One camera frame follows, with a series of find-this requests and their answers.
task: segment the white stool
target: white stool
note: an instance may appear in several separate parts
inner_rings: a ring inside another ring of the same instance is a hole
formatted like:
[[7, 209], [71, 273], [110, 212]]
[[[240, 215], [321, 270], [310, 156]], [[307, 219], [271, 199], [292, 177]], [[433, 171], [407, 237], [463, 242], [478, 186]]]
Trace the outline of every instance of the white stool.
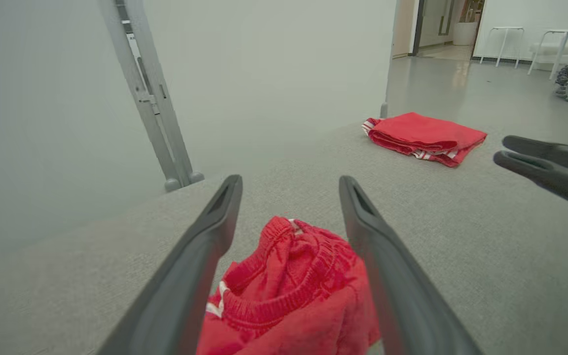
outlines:
[[547, 34], [564, 34], [561, 40], [560, 49], [558, 50], [558, 54], [556, 55], [554, 68], [552, 69], [552, 74], [550, 74], [549, 76], [549, 79], [551, 80], [554, 79], [554, 76], [558, 71], [558, 66], [560, 65], [560, 61], [562, 59], [562, 52], [564, 52], [564, 47], [566, 46], [568, 41], [568, 30], [548, 30], [543, 34], [543, 38], [541, 38], [540, 43], [538, 44], [538, 49], [536, 49], [536, 53], [534, 54], [534, 59], [532, 59], [532, 65], [530, 65], [530, 70], [527, 72], [527, 75], [532, 73], [532, 69], [534, 68], [534, 62], [536, 61], [536, 57], [538, 57], [538, 55], [540, 54], [540, 48], [541, 46], [543, 46], [543, 41], [545, 40], [545, 36], [547, 36]]
[[516, 57], [516, 65], [514, 66], [514, 69], [518, 68], [519, 66], [519, 60], [521, 60], [521, 45], [523, 45], [523, 36], [525, 35], [525, 29], [523, 29], [523, 27], [518, 27], [518, 26], [503, 26], [503, 27], [492, 27], [490, 29], [490, 31], [488, 32], [488, 36], [485, 38], [485, 43], [483, 44], [484, 47], [488, 47], [488, 40], [490, 39], [490, 36], [492, 34], [493, 30], [505, 30], [505, 35], [503, 36], [503, 43], [501, 43], [501, 49], [498, 51], [498, 58], [497, 58], [497, 65], [495, 67], [498, 67], [498, 63], [501, 62], [501, 55], [503, 54], [503, 47], [505, 47], [505, 39], [507, 39], [507, 32], [509, 30], [521, 30], [521, 42], [519, 43], [519, 53], [518, 56]]

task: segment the gray floor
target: gray floor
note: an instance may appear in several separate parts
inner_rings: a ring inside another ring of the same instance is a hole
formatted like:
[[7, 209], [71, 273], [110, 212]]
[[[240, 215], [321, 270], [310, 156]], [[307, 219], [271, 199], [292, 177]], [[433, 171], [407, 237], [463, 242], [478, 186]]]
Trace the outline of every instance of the gray floor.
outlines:
[[[568, 353], [568, 202], [492, 163], [505, 135], [568, 143], [568, 103], [552, 95], [546, 72], [505, 65], [408, 58], [392, 74], [393, 114], [466, 124], [489, 133], [485, 143], [449, 169], [372, 144], [365, 117], [318, 117], [323, 130], [298, 139], [299, 151], [275, 149], [284, 142], [275, 136], [273, 161], [248, 151], [254, 166], [238, 164], [241, 215], [215, 279], [253, 251], [273, 215], [345, 235], [337, 180], [352, 175], [485, 353]], [[94, 353], [218, 184], [207, 179], [0, 262], [0, 355]]]

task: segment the red clothing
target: red clothing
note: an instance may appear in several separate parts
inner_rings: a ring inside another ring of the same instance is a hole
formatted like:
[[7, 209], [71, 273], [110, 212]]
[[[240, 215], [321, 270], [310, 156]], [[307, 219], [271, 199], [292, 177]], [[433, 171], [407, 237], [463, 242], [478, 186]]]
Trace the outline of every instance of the red clothing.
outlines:
[[372, 142], [418, 159], [437, 160], [458, 166], [486, 134], [455, 122], [419, 115], [415, 112], [388, 119], [367, 119], [363, 130]]
[[365, 265], [350, 245], [275, 216], [210, 297], [197, 354], [364, 354], [379, 338]]

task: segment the white wall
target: white wall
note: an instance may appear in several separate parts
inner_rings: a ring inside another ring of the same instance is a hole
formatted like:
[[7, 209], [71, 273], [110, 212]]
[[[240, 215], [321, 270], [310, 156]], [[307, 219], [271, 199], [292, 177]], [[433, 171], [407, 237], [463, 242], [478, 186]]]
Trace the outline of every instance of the white wall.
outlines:
[[395, 0], [144, 0], [195, 170], [286, 157], [377, 117]]
[[[495, 26], [523, 26], [525, 40], [521, 47], [521, 59], [531, 60], [529, 47], [540, 41], [548, 29], [568, 29], [568, 1], [562, 0], [486, 0], [481, 26], [475, 46], [475, 56], [496, 57], [503, 41], [503, 31], [494, 31], [485, 47], [485, 38]], [[519, 34], [508, 35], [510, 45], [505, 45], [503, 58], [516, 58]], [[550, 35], [545, 43], [559, 43], [562, 35]]]
[[424, 47], [425, 45], [442, 44], [453, 40], [453, 29], [455, 29], [455, 23], [460, 21], [465, 1], [455, 0], [449, 33], [446, 36], [440, 36], [438, 34], [440, 16], [445, 13], [444, 5], [446, 4], [446, 1], [447, 0], [426, 0], [427, 5], [425, 6], [424, 18], [422, 19], [420, 47]]
[[0, 256], [163, 184], [97, 3], [0, 0]]

